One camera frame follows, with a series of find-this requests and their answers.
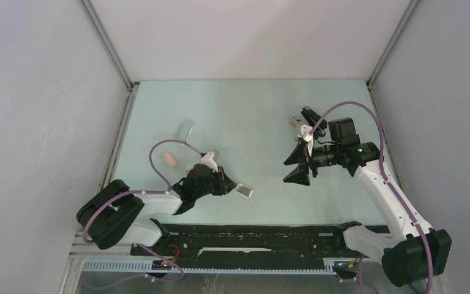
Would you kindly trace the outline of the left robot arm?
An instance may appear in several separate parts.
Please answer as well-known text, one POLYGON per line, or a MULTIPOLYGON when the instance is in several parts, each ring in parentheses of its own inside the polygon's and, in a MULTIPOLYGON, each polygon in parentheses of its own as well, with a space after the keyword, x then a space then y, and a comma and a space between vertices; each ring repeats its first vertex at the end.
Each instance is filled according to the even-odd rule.
POLYGON ((200 198, 224 196, 236 186, 223 167, 213 170, 204 164, 194 165, 170 191, 132 190, 116 179, 79 209, 76 221, 84 228, 85 242, 101 250, 141 243, 154 255, 162 255, 169 239, 156 215, 184 214, 200 198))

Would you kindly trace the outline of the beige and black stapler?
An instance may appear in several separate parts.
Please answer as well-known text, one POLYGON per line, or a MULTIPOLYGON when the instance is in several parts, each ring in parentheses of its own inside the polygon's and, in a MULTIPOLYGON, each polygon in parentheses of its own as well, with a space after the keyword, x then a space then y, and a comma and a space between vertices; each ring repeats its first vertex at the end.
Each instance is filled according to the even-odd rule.
POLYGON ((303 119, 300 119, 296 116, 293 116, 290 120, 289 120, 289 124, 293 127, 293 128, 297 128, 297 127, 301 127, 302 125, 305 124, 304 120, 303 119))

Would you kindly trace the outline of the light blue stapler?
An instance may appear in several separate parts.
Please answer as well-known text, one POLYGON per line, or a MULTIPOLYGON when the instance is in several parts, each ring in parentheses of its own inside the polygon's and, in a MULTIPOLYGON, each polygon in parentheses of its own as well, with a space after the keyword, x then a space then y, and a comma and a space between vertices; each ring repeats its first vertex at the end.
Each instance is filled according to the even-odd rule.
POLYGON ((193 129, 193 122, 189 120, 184 121, 178 133, 178 138, 180 139, 180 141, 188 143, 190 140, 192 129, 193 129))

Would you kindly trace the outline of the pink mini stapler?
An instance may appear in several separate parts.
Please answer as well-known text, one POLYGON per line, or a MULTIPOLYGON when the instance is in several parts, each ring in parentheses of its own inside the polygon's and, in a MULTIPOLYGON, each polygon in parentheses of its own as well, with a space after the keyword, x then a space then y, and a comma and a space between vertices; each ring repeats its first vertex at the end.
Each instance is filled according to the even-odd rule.
POLYGON ((166 160, 167 164, 171 168, 176 168, 178 166, 177 160, 172 156, 171 153, 165 153, 164 157, 165 157, 165 160, 166 160))

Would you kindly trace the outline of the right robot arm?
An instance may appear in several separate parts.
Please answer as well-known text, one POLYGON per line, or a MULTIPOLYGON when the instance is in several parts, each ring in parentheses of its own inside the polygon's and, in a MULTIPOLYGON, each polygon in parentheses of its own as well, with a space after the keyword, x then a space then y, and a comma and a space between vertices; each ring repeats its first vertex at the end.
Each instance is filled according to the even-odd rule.
POLYGON ((331 240, 340 256, 358 251, 381 264, 387 278, 397 287, 441 275, 452 245, 450 235, 435 230, 409 202, 393 181, 379 148, 362 143, 351 118, 322 122, 331 144, 315 147, 318 133, 312 124, 292 118, 297 145, 284 161, 296 168, 283 178, 285 183, 309 186, 318 168, 339 165, 349 172, 370 195, 386 222, 390 237, 382 236, 353 221, 339 225, 339 235, 331 240))

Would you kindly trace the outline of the staple tray box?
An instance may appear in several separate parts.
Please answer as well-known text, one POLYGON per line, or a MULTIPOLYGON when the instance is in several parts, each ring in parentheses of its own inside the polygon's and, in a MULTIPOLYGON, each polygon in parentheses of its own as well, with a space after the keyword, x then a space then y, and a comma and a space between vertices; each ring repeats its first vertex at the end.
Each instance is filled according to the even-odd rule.
POLYGON ((254 190, 251 187, 248 187, 247 185, 242 183, 239 183, 236 186, 236 192, 246 197, 251 197, 254 194, 254 190))

